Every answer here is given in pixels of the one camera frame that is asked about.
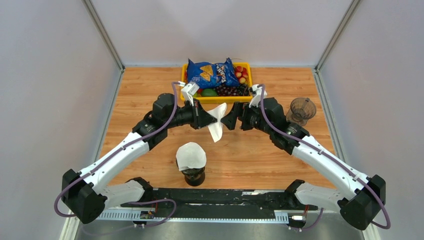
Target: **plastic basket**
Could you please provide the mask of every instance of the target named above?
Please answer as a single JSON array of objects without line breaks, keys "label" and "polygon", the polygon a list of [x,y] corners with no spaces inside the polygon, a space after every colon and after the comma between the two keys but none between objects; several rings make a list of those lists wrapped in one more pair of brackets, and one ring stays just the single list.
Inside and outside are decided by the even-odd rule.
[{"label": "plastic basket", "polygon": [[[252,82],[252,73],[251,73],[251,66],[247,62],[233,62],[234,66],[242,66],[243,68],[247,69],[248,79],[246,79],[246,83],[249,86],[249,88],[253,85]],[[184,83],[187,83],[186,79],[186,70],[187,70],[188,64],[184,64],[182,66],[182,73],[181,73],[181,81]],[[180,92],[179,97],[181,100],[185,101],[183,94]],[[222,103],[234,103],[234,102],[250,102],[252,100],[252,96],[199,96],[196,97],[200,101],[201,104],[222,104]]]}]

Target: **wire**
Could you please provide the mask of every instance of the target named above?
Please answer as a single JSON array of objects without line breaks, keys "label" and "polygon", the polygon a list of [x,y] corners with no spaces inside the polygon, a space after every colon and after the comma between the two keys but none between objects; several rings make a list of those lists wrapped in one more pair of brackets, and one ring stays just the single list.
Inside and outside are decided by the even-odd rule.
[{"label": "wire", "polygon": [[248,85],[246,85],[246,87],[244,88],[243,96],[245,95],[246,90],[248,90],[248,89],[249,89],[249,86],[248,86]]},{"label": "wire", "polygon": [[149,227],[154,227],[154,226],[157,226],[157,225],[161,225],[161,224],[165,223],[175,213],[175,211],[177,209],[177,203],[174,200],[172,200],[172,199],[159,199],[159,200],[146,201],[146,202],[128,202],[129,204],[141,205],[141,206],[142,205],[147,205],[147,204],[154,204],[154,203],[157,204],[157,203],[161,203],[161,202],[172,202],[173,203],[172,212],[167,217],[165,217],[164,219],[162,219],[162,220],[160,220],[158,222],[155,222],[153,224],[137,224],[137,225],[132,224],[132,225],[129,225],[129,226],[121,227],[121,228],[119,228],[119,229],[117,229],[115,231],[106,232],[106,233],[91,233],[91,232],[88,232],[85,229],[85,225],[83,225],[81,227],[81,231],[84,234],[86,234],[88,236],[91,236],[91,237],[101,237],[101,236],[115,234],[117,232],[121,232],[121,231],[127,230],[127,229],[132,229],[132,228],[135,228],[135,227],[149,228]]},{"label": "wire", "polygon": [[[293,139],[293,140],[296,140],[296,141],[298,141],[298,142],[300,142],[300,143],[302,143],[302,144],[305,144],[305,145],[307,145],[308,147],[310,147],[310,148],[312,148],[312,149],[314,149],[315,151],[317,151],[317,152],[320,152],[321,151],[321,149],[319,149],[318,147],[316,147],[316,146],[314,146],[314,145],[312,145],[311,143],[309,143],[309,142],[307,142],[307,141],[304,141],[304,140],[302,140],[302,139],[300,139],[300,138],[298,138],[298,137],[295,137],[295,136],[292,136],[292,135],[289,135],[289,134],[287,134],[287,133],[285,133],[285,132],[283,132],[283,131],[281,131],[281,130],[279,130],[278,128],[276,128],[272,123],[271,123],[271,121],[268,119],[268,117],[267,117],[267,114],[265,113],[265,108],[264,108],[264,93],[265,93],[265,85],[264,84],[260,84],[260,85],[258,85],[258,87],[262,87],[262,94],[260,95],[260,110],[261,110],[261,112],[262,112],[262,115],[263,115],[263,118],[265,119],[265,122],[274,130],[274,131],[276,131],[277,133],[279,133],[279,134],[281,134],[281,135],[283,135],[283,136],[285,136],[285,137],[287,137],[287,138],[290,138],[290,139]],[[324,156],[326,156],[328,159],[330,159],[331,161],[333,161],[335,164],[337,164],[340,168],[342,168],[344,171],[346,171],[351,177],[355,177],[356,175],[351,171],[351,170],[349,170],[349,168],[347,168],[346,166],[344,166],[343,164],[341,164],[339,161],[337,161],[334,157],[332,157],[331,155],[329,155],[328,153],[326,153],[325,151],[323,151],[322,153],[321,153],[322,155],[324,155]],[[384,218],[385,218],[385,220],[386,220],[386,226],[384,226],[384,225],[381,225],[381,224],[379,224],[379,223],[376,223],[376,222],[374,222],[374,221],[371,221],[371,223],[372,224],[374,224],[375,226],[377,226],[377,227],[379,227],[379,228],[382,228],[382,229],[389,229],[391,226],[392,226],[392,224],[391,224],[391,222],[390,222],[390,218],[389,218],[389,214],[388,214],[388,212],[387,212],[387,210],[386,210],[386,208],[385,208],[385,206],[384,206],[384,204],[383,204],[383,202],[382,202],[382,200],[379,198],[379,196],[376,194],[376,192],[370,187],[370,186],[368,186],[362,179],[360,179],[360,178],[358,178],[357,179],[357,181],[359,182],[359,183],[361,183],[371,194],[372,194],[372,196],[375,198],[375,200],[377,201],[377,203],[378,203],[378,205],[380,206],[380,208],[381,208],[381,210],[382,210],[382,212],[383,212],[383,214],[384,214]]]},{"label": "wire", "polygon": [[324,208],[321,208],[321,211],[319,211],[319,215],[318,215],[318,217],[316,218],[316,220],[310,225],[310,226],[307,226],[307,227],[304,227],[304,228],[300,228],[300,227],[292,227],[292,226],[288,226],[290,229],[294,229],[295,231],[298,231],[298,232],[304,232],[304,231],[308,231],[308,230],[311,230],[311,229],[313,229],[317,224],[318,224],[318,222],[321,220],[321,218],[323,217],[323,213],[324,213]]},{"label": "wire", "polygon": [[162,219],[158,222],[155,222],[153,224],[144,225],[144,227],[149,228],[149,227],[161,225],[161,224],[165,223],[170,217],[172,217],[172,215],[175,213],[175,210],[177,210],[177,203],[172,199],[165,198],[165,199],[159,199],[159,200],[154,200],[154,201],[145,201],[145,202],[136,202],[135,201],[135,202],[129,202],[129,204],[142,206],[142,205],[161,203],[161,202],[172,202],[173,203],[173,209],[172,209],[171,213],[168,216],[166,216],[164,219]]},{"label": "wire", "polygon": [[303,216],[305,216],[305,219],[306,219],[306,217],[308,216],[308,210],[309,210],[309,205],[306,205],[305,206],[305,210],[303,211],[303,213],[302,213],[302,215]]},{"label": "wire", "polygon": [[154,208],[154,214],[158,213],[158,203],[156,202],[156,207]]},{"label": "wire", "polygon": [[83,176],[80,176],[79,178],[77,178],[75,181],[73,181],[71,184],[69,184],[68,186],[66,186],[60,193],[59,195],[56,197],[56,199],[54,200],[54,211],[56,212],[57,215],[64,217],[64,218],[71,218],[71,217],[75,217],[75,214],[65,214],[62,213],[59,210],[58,204],[60,199],[62,198],[62,196],[67,193],[69,191],[69,189],[71,189],[73,186],[75,186],[77,183],[81,182],[82,180],[84,180],[85,178],[87,178],[88,176],[94,174],[99,168],[101,168],[103,165],[105,165],[107,162],[109,162],[109,160],[111,160],[114,156],[116,156],[118,153],[120,153],[122,150],[126,149],[127,147],[129,147],[132,144],[135,144],[143,139],[146,138],[150,138],[151,136],[159,133],[160,131],[162,131],[163,129],[165,129],[171,122],[171,120],[173,119],[176,111],[177,111],[177,106],[178,106],[178,97],[177,97],[177,89],[175,87],[175,85],[179,85],[180,83],[177,81],[173,81],[171,83],[172,85],[172,90],[173,90],[173,95],[174,95],[174,104],[173,104],[173,109],[172,109],[172,113],[169,116],[169,119],[165,122],[165,124],[163,124],[159,129],[157,129],[154,132],[151,132],[145,136],[139,137],[135,140],[132,140],[130,142],[128,142],[127,144],[123,145],[122,147],[118,148],[116,151],[112,152],[112,154],[110,154],[108,157],[106,157],[104,159],[104,161],[102,161],[101,163],[99,163],[95,168],[93,168],[90,172],[84,174]]}]

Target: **white wall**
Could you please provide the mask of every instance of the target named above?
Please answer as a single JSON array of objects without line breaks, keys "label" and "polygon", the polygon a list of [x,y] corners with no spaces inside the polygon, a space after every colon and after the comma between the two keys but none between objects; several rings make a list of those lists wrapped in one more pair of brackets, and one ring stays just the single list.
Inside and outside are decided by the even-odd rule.
[{"label": "white wall", "polygon": [[126,65],[315,65],[351,0],[92,0]]},{"label": "white wall", "polygon": [[59,238],[62,174],[94,160],[119,74],[82,1],[2,1],[0,239]]},{"label": "white wall", "polygon": [[422,0],[362,1],[322,70],[348,162],[387,182],[382,240],[424,236],[423,12]]}]

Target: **blue chip bag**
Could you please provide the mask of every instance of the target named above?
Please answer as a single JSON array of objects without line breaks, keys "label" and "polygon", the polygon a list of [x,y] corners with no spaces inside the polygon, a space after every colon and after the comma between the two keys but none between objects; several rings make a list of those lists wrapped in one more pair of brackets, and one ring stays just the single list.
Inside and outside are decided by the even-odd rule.
[{"label": "blue chip bag", "polygon": [[240,85],[234,73],[233,62],[227,58],[224,63],[198,62],[188,59],[187,79],[195,82],[201,89],[213,89],[221,84],[229,87]]}]

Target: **wooden table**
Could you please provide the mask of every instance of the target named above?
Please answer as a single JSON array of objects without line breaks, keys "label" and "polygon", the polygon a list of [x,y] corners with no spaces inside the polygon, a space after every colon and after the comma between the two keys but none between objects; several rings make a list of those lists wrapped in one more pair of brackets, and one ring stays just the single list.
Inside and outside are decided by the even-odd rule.
[{"label": "wooden table", "polygon": [[[110,124],[104,140],[103,156],[121,142],[132,128],[152,110],[161,93],[172,93],[171,82],[181,77],[180,67],[130,67],[125,70]],[[252,68],[254,83],[265,84],[269,97],[284,108],[296,97],[308,97],[317,107],[314,118],[305,128],[325,148],[334,152],[320,98],[310,68]],[[217,104],[203,104],[211,110]],[[298,158],[275,147],[269,136],[258,130],[223,131],[222,139],[213,142],[208,128],[194,130],[180,126],[168,130],[168,137],[149,153],[139,157],[119,173],[111,185],[142,177],[154,188],[190,188],[176,166],[177,149],[188,143],[198,143],[206,152],[206,179],[198,188],[213,189],[285,189],[295,179],[313,185],[334,188],[315,169]]]}]

